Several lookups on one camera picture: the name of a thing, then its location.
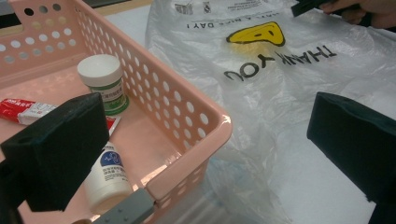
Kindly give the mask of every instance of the pink plastic basket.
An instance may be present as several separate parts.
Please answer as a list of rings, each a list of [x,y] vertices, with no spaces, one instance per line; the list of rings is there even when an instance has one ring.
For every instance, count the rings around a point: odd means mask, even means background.
[[[155,201],[155,213],[145,223],[202,181],[208,159],[232,132],[222,108],[81,0],[9,3],[23,31],[0,37],[1,99],[59,105],[89,92],[77,74],[82,59],[115,55],[132,102],[120,114],[110,141],[120,151],[133,189],[145,188]],[[0,129],[3,142],[23,126],[0,120]],[[26,203],[20,211],[27,224],[70,224],[93,217],[83,188],[64,212],[32,213]]]

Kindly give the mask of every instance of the hand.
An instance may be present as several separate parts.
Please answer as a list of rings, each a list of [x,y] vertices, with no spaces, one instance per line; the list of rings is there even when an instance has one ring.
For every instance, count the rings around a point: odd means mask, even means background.
[[[334,11],[352,5],[359,4],[359,9],[347,9],[342,13],[345,21],[359,24],[367,12],[373,14],[372,26],[374,28],[389,28],[396,26],[396,0],[335,0],[320,6],[324,13]]]

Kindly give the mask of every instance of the yellow smiley face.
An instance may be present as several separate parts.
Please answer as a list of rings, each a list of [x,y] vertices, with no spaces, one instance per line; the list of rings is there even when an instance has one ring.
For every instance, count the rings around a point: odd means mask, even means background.
[[[259,41],[270,42],[279,47],[285,45],[282,30],[274,21],[236,31],[227,37],[227,42],[235,44],[249,44]]]

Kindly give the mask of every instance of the white bottle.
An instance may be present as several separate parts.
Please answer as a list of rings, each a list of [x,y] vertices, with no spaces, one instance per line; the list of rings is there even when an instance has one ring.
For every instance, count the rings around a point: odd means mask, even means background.
[[[114,145],[107,142],[84,182],[93,214],[102,215],[132,193],[131,185]]]

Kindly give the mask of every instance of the plastic bag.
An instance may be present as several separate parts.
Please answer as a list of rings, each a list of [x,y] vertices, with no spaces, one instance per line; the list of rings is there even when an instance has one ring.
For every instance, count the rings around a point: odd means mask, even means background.
[[[231,214],[252,223],[361,223],[371,215],[369,203],[361,205],[364,216],[349,220],[350,210],[340,202],[318,203],[318,197],[306,197],[310,192],[300,194],[315,181],[318,188],[354,190],[306,139],[306,127],[317,91],[394,115],[396,104],[381,98],[396,99],[396,43],[315,10],[293,18],[295,3],[155,0],[147,48],[230,113],[233,135],[209,163],[205,188]],[[293,182],[296,176],[302,178]],[[364,198],[349,191],[311,192],[337,199],[352,195],[356,203]],[[293,193],[306,207],[290,203]],[[340,214],[309,210],[318,205],[339,207]]]

